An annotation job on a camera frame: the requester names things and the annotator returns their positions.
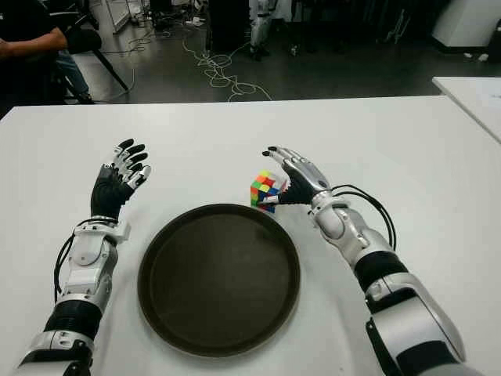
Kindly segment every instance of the robot finger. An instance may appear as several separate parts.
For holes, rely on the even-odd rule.
[[[107,158],[104,163],[104,167],[110,168],[112,166],[116,166],[118,162],[118,158],[121,156],[122,152],[129,146],[134,143],[133,139],[126,139],[124,142],[120,143],[113,149],[111,155]]]
[[[134,172],[142,170],[142,163],[136,163],[134,165],[129,165],[122,174],[122,181],[128,182]]]
[[[132,165],[131,167],[128,168],[132,172],[140,171],[142,170],[142,163],[136,163]]]
[[[283,167],[283,161],[284,161],[284,157],[281,156],[280,154],[276,153],[275,151],[272,151],[272,150],[266,150],[266,151],[263,151],[262,154],[265,156],[265,157],[271,157],[273,158],[275,161],[277,161],[280,166]]]
[[[122,154],[118,157],[118,161],[116,166],[118,168],[118,174],[123,175],[125,173],[125,169],[133,165],[135,162],[130,162],[131,156],[143,151],[145,146],[143,144],[135,145],[133,147],[129,147],[127,150],[124,150]]]
[[[135,156],[128,158],[118,170],[118,175],[123,175],[125,177],[127,171],[131,169],[132,165],[136,164],[139,161],[144,161],[147,158],[148,153],[136,154]]]
[[[275,153],[278,153],[279,155],[281,155],[282,157],[284,158],[289,158],[289,159],[292,159],[294,156],[293,154],[289,153],[289,150],[284,148],[284,147],[280,147],[280,146],[270,146],[268,148],[269,151],[273,151]]]
[[[130,157],[130,158],[128,159],[128,161],[130,161],[130,162],[131,162],[131,164],[130,164],[130,165],[134,165],[134,164],[136,164],[136,163],[138,163],[138,162],[140,162],[140,161],[144,161],[144,160],[145,160],[145,159],[147,159],[147,158],[148,158],[148,153],[141,153],[141,154],[136,154],[136,155],[135,155],[135,156],[133,156],[133,157]]]
[[[144,146],[144,144],[142,144],[142,143],[141,143],[141,144],[139,144],[139,145],[135,145],[135,146],[133,146],[133,147],[129,147],[129,148],[127,149],[127,152],[128,152],[128,155],[130,156],[130,155],[137,154],[137,153],[139,153],[140,151],[143,151],[144,149],[145,149],[145,146]]]
[[[124,142],[119,143],[117,147],[120,147],[122,150],[127,149],[128,147],[134,145],[134,139],[126,139]]]
[[[302,157],[299,153],[295,152],[294,150],[292,149],[287,149],[287,148],[283,148],[283,150],[287,153],[289,153],[292,157],[295,157],[296,159],[298,159],[299,161],[306,161],[306,158]]]
[[[151,173],[150,166],[144,166],[142,170],[134,172],[130,179],[126,182],[133,190],[136,190],[141,184],[143,184]]]
[[[277,205],[280,204],[278,196],[268,196],[259,201],[258,205]]]

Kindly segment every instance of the person's arm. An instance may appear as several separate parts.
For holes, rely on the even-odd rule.
[[[68,46],[63,32],[55,27],[49,33],[29,41],[8,42],[0,39],[0,60],[34,55],[40,52],[60,51]]]

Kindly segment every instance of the round tray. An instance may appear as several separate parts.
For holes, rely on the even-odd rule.
[[[138,292],[150,326],[199,356],[261,344],[287,319],[299,291],[297,252],[266,214],[234,204],[193,209],[148,247]]]

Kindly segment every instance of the white tabletop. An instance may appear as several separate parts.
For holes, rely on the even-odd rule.
[[[501,78],[434,77],[432,81],[501,143]]]
[[[153,174],[121,213],[132,233],[119,247],[93,375],[380,374],[362,292],[305,207],[277,210],[300,255],[301,297],[289,324],[260,349],[222,360],[185,355],[141,316],[137,272],[155,233],[202,204],[248,204],[257,173],[279,172],[260,155],[273,144],[301,151],[331,184],[354,183],[380,198],[395,221],[398,254],[460,329],[469,363],[499,370],[501,149],[450,99],[430,96],[14,109],[0,122],[0,374],[43,329],[57,251],[88,218],[104,157],[129,137],[147,144]],[[354,207],[384,230],[371,207]]]

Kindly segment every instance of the person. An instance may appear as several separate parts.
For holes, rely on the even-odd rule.
[[[64,49],[66,37],[38,0],[0,1],[0,118],[44,103],[50,66]]]
[[[85,81],[80,68],[78,68],[77,63],[67,49],[59,51],[56,57],[56,64],[74,87],[80,97],[80,100],[83,103],[93,103],[92,97],[88,92],[87,82]]]

